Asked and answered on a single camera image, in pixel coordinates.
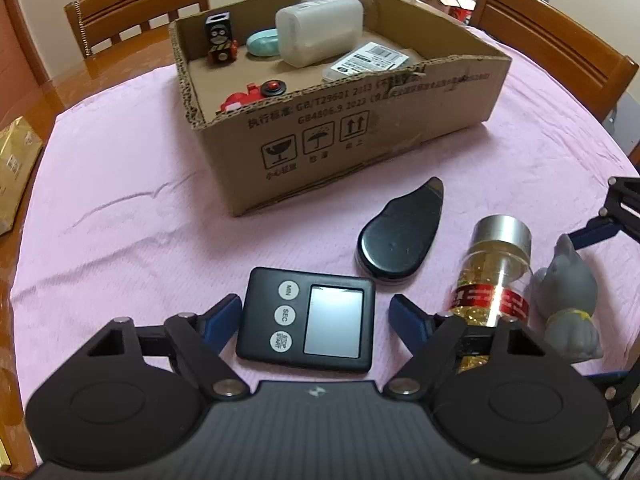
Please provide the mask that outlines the grey cat figurine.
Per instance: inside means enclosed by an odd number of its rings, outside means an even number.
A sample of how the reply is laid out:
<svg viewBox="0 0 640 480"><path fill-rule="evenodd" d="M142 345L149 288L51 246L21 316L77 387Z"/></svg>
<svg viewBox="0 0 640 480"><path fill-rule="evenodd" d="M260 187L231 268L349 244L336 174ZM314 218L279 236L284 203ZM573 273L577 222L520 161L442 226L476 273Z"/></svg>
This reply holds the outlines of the grey cat figurine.
<svg viewBox="0 0 640 480"><path fill-rule="evenodd" d="M600 334L593 315L598 283L567 234L556 241L553 258L530 283L530 294L544 320L544 341L573 364L601 359Z"/></svg>

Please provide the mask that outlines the black digital timer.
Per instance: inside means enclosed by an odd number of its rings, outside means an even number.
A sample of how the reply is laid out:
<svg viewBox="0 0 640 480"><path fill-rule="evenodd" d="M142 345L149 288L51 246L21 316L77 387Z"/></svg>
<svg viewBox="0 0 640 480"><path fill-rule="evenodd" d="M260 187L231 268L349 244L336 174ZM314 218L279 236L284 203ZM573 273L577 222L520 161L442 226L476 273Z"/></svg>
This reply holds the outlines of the black digital timer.
<svg viewBox="0 0 640 480"><path fill-rule="evenodd" d="M372 365L375 284L265 268L250 272L236 340L247 361L365 373Z"/></svg>

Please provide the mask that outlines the red toy fire truck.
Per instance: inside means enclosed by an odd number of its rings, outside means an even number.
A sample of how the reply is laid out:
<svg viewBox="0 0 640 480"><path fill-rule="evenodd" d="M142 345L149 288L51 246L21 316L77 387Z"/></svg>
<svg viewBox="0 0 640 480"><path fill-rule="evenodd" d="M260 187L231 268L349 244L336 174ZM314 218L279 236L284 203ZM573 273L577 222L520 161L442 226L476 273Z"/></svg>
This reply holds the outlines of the red toy fire truck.
<svg viewBox="0 0 640 480"><path fill-rule="evenodd" d="M263 99L282 96L286 90L288 90L286 83L280 79L270 79L263 84L248 84L244 92L234 92L230 94L230 96L220 104L220 111L221 113L232 112L232 110L238 110L245 105Z"/></svg>

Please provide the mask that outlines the black toy train block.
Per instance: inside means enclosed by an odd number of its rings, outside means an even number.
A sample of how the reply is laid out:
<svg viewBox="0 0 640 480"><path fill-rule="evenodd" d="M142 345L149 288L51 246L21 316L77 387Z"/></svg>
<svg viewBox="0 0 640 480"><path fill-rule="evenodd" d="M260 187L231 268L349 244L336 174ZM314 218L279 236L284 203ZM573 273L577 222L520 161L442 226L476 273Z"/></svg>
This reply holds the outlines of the black toy train block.
<svg viewBox="0 0 640 480"><path fill-rule="evenodd" d="M238 42L232 32L231 13L224 11L209 15L205 21L205 32L209 62L215 65L233 63L238 56Z"/></svg>

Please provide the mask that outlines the teal oval case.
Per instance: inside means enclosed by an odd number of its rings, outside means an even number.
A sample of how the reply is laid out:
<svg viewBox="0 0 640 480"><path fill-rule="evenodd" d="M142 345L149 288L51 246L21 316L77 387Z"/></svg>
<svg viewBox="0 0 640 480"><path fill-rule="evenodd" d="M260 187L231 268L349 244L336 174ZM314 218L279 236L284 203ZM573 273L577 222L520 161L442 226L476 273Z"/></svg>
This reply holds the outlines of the teal oval case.
<svg viewBox="0 0 640 480"><path fill-rule="evenodd" d="M258 58L274 58L279 56L279 37L277 29L270 28L254 32L246 40L249 54Z"/></svg>

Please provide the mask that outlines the white medical bottle green label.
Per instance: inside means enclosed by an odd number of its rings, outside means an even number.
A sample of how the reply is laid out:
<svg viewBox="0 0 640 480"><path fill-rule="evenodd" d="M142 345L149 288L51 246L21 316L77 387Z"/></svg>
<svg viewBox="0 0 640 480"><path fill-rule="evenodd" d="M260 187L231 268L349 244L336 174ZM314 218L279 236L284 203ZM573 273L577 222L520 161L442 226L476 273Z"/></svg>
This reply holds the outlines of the white medical bottle green label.
<svg viewBox="0 0 640 480"><path fill-rule="evenodd" d="M296 68L352 50L363 29L359 0L305 0L276 13L280 57Z"/></svg>

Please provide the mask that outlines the capsule bottle silver cap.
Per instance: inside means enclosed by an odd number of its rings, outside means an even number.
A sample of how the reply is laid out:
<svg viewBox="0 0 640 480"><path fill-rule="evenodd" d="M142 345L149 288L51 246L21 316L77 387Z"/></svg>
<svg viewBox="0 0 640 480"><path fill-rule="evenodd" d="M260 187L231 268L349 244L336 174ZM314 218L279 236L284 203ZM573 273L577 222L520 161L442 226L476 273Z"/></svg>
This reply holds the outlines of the capsule bottle silver cap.
<svg viewBox="0 0 640 480"><path fill-rule="evenodd" d="M507 214L485 217L474 226L448 311L471 326L495 327L503 318L529 318L532 278L528 226Z"/></svg>

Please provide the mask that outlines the black teardrop-shaped device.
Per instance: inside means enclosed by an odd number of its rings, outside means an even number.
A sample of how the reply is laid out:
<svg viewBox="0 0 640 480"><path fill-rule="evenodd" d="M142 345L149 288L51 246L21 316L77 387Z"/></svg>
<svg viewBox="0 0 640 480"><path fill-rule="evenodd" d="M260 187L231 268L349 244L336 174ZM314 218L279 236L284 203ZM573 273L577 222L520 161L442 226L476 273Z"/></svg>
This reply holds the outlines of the black teardrop-shaped device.
<svg viewBox="0 0 640 480"><path fill-rule="evenodd" d="M416 274L434 243L443 203L444 184L438 177L390 200L359 233L357 257L363 269L386 282Z"/></svg>

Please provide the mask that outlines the pink tablecloth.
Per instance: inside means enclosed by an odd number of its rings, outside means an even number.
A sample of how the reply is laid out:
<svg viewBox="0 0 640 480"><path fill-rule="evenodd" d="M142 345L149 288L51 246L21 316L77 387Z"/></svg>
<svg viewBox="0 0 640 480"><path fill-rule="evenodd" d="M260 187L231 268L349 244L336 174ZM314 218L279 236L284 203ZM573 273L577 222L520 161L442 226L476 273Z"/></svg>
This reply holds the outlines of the pink tablecloth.
<svg viewBox="0 0 640 480"><path fill-rule="evenodd" d="M11 289L17 377L30 396L112 318L155 325L242 294L255 266L356 274L360 229L430 177L442 222L399 288L446 306L474 224L510 214L532 263L634 173L601 125L532 61L512 64L488 122L272 207L234 218L184 117L174 66L92 96L56 118L35 180Z"/></svg>

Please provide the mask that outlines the wooden chair right side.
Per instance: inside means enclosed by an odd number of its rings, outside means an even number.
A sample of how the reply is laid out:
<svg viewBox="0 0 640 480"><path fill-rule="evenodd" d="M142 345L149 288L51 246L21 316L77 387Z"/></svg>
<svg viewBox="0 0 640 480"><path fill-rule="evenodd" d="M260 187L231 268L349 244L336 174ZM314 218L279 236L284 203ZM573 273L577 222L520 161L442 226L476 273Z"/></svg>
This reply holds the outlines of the wooden chair right side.
<svg viewBox="0 0 640 480"><path fill-rule="evenodd" d="M544 0L476 0L470 25L527 55L600 122L638 72L630 56Z"/></svg>

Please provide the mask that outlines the wooden chair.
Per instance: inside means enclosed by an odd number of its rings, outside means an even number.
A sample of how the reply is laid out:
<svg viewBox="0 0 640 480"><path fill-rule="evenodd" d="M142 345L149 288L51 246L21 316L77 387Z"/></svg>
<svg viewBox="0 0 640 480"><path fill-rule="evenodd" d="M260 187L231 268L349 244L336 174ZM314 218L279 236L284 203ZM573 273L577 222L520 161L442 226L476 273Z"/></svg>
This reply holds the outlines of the wooden chair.
<svg viewBox="0 0 640 480"><path fill-rule="evenodd" d="M120 34L138 26L142 32L152 29L151 21L162 15L175 21L188 6L209 8L208 0L76 0L64 6L67 21L84 58L93 56L92 48L108 40L122 41Z"/></svg>
<svg viewBox="0 0 640 480"><path fill-rule="evenodd" d="M544 0L476 0L470 25L527 55L600 122L638 72L630 56Z"/></svg>

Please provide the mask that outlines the open cardboard box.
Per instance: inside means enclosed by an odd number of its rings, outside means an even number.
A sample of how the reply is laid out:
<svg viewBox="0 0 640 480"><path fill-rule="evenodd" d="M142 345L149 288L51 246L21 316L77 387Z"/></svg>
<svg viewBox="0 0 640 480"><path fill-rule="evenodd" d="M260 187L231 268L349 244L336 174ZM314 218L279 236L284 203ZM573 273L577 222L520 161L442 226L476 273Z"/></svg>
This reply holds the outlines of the open cardboard box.
<svg viewBox="0 0 640 480"><path fill-rule="evenodd" d="M186 120L235 216L305 193L365 166L486 122L506 81L509 55L416 0L359 0L363 41L420 56L388 72L322 80L323 64L295 68L240 51L207 57L205 15L174 21L169 37ZM288 90L221 113L248 84Z"/></svg>

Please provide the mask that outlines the gold foil tissue pack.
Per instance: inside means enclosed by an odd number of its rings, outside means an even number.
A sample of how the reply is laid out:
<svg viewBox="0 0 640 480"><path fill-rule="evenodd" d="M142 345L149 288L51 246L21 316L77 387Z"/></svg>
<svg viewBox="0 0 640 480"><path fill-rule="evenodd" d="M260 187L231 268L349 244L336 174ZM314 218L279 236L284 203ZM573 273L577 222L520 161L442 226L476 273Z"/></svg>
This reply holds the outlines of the gold foil tissue pack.
<svg viewBox="0 0 640 480"><path fill-rule="evenodd" d="M27 182L43 143L24 117L1 130L0 234L12 230Z"/></svg>

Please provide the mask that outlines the wooden chair far side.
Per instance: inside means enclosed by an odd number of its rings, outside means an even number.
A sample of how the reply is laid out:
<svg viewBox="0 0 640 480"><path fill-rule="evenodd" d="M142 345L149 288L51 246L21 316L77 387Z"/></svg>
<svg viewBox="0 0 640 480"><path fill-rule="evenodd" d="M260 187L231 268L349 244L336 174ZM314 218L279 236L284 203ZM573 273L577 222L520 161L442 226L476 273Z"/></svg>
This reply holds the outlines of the wooden chair far side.
<svg viewBox="0 0 640 480"><path fill-rule="evenodd" d="M142 32L152 29L151 21L162 15L175 21L188 6L209 8L208 0L76 0L64 6L67 21L84 58L93 56L92 48L108 40L122 41L120 34L138 26Z"/></svg>

